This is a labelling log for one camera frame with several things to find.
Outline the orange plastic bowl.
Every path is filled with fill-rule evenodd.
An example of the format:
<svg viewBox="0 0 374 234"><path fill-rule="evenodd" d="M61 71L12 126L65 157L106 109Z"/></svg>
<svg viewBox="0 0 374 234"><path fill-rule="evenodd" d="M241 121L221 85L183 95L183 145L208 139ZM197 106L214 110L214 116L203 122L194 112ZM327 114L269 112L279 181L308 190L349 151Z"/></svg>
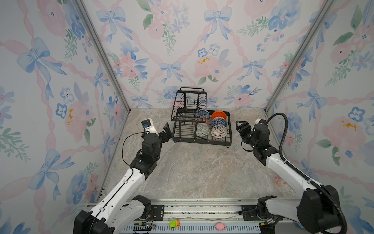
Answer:
<svg viewBox="0 0 374 234"><path fill-rule="evenodd" d="M211 120L214 120L216 118L223 118L224 120L227 119L227 114L224 111L215 111L211 114Z"/></svg>

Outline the white lattice bowl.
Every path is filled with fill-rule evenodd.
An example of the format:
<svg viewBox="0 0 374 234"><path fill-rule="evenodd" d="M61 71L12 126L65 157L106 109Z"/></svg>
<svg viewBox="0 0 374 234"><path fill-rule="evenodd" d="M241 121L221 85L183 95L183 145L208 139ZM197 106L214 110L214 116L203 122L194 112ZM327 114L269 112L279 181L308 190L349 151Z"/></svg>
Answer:
<svg viewBox="0 0 374 234"><path fill-rule="evenodd" d="M228 134L228 130L223 125L216 125L211 130L211 135L214 138L223 138Z"/></svg>

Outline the pink lidded cup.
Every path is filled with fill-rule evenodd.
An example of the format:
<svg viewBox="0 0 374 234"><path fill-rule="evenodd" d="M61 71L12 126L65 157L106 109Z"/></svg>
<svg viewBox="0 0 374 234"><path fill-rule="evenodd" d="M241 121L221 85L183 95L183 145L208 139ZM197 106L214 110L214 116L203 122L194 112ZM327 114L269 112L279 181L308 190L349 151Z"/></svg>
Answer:
<svg viewBox="0 0 374 234"><path fill-rule="evenodd" d="M287 185L287 182L285 180L283 180L280 176L277 176L275 178L275 182L276 184L279 186L279 187L284 187Z"/></svg>

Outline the dark blue patterned bowl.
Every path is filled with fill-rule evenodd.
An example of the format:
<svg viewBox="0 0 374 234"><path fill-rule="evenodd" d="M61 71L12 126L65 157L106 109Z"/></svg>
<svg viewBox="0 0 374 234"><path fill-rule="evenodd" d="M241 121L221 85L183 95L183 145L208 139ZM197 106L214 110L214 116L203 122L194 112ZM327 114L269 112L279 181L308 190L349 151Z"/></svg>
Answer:
<svg viewBox="0 0 374 234"><path fill-rule="evenodd" d="M228 126L228 123L227 123L227 120L225 118L222 118L222 117L216 117L214 118L211 122L210 122L210 125L211 125L211 128L213 129L214 127L216 126L223 126L223 127L227 127Z"/></svg>

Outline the pink round toy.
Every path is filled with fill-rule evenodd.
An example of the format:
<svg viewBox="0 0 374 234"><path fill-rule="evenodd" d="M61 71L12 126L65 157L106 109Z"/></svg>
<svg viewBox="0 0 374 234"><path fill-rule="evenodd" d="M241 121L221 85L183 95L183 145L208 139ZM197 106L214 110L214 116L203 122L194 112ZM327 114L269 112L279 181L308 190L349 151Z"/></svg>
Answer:
<svg viewBox="0 0 374 234"><path fill-rule="evenodd" d="M216 228L217 231L225 231L226 230L226 226L222 222L217 223L215 225L215 228Z"/></svg>

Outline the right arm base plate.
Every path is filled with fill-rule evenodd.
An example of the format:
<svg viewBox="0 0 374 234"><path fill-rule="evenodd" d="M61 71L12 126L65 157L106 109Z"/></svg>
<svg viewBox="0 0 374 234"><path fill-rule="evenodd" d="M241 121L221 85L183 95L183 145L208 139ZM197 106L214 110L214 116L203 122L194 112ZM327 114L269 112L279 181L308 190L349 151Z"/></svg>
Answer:
<svg viewBox="0 0 374 234"><path fill-rule="evenodd" d="M263 205L242 205L238 214L242 215L245 221L271 218L271 215Z"/></svg>

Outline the green orange small toy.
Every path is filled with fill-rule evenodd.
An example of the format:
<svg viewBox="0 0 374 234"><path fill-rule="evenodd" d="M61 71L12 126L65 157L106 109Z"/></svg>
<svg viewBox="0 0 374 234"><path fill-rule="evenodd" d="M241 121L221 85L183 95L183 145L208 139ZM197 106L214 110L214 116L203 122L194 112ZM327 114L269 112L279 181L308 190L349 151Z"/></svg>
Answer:
<svg viewBox="0 0 374 234"><path fill-rule="evenodd" d="M179 228L180 227L180 220L172 220L169 222L169 226L171 228Z"/></svg>

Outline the blue floral bowl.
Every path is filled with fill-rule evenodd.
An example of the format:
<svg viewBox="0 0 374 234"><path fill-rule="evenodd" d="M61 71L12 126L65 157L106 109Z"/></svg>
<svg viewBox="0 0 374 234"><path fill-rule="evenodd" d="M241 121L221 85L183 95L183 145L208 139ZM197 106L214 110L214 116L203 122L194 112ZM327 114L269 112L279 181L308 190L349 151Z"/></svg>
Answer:
<svg viewBox="0 0 374 234"><path fill-rule="evenodd" d="M197 118L202 118L202 117L210 118L210 113L205 109L199 109L196 111L195 116Z"/></svg>

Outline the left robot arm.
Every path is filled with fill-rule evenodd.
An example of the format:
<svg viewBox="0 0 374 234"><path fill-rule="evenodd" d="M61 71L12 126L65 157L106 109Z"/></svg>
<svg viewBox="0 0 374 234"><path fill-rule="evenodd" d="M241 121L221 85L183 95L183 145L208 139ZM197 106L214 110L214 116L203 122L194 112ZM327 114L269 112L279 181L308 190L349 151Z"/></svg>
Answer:
<svg viewBox="0 0 374 234"><path fill-rule="evenodd" d="M162 145L172 138L169 124L157 132L152 119L141 122L142 148L136 153L121 181L90 211L82 210L74 220L74 234L119 234L133 221L151 216L151 201L135 196L129 205L125 202L146 181L157 166Z"/></svg>

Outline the green patterned bowl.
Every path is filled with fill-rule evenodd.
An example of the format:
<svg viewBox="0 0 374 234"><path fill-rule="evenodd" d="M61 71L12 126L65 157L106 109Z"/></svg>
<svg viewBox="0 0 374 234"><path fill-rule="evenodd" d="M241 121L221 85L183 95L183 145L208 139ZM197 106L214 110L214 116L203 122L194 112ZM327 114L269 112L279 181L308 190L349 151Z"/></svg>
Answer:
<svg viewBox="0 0 374 234"><path fill-rule="evenodd" d="M197 137L207 137L210 133L210 128L205 123L198 123L196 128Z"/></svg>

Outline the black wire dish rack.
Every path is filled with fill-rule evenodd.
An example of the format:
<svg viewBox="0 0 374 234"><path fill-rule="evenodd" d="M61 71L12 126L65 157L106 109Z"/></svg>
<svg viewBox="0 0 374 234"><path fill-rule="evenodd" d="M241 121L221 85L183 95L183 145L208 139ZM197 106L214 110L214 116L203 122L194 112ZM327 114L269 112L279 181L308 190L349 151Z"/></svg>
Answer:
<svg viewBox="0 0 374 234"><path fill-rule="evenodd" d="M209 110L207 104L207 93L203 88L181 87L176 91L171 114L175 143L231 146L230 112Z"/></svg>

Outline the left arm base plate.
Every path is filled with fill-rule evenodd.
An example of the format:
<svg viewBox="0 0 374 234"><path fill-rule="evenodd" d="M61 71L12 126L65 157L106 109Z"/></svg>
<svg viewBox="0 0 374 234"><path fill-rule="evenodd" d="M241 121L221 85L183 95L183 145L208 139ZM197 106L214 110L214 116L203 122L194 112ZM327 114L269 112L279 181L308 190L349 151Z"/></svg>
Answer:
<svg viewBox="0 0 374 234"><path fill-rule="evenodd" d="M164 212L164 205L146 205L139 219L142 221L162 221L164 219Z"/></svg>

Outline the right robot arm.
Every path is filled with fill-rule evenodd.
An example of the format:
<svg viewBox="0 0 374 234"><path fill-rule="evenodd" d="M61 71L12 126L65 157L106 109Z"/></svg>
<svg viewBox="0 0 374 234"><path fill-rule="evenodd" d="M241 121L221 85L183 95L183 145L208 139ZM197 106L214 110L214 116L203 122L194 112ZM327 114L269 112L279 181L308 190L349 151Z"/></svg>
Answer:
<svg viewBox="0 0 374 234"><path fill-rule="evenodd" d="M288 201L276 196L258 199L255 209L247 214L257 215L264 220L262 226L275 226L287 218L299 223L312 234L328 234L340 227L339 233L347 232L347 222L340 206L338 191L331 185L322 185L294 166L269 143L270 131L266 120L259 119L254 126L246 121L236 121L236 130L243 143L252 147L255 158L277 173L300 197Z"/></svg>

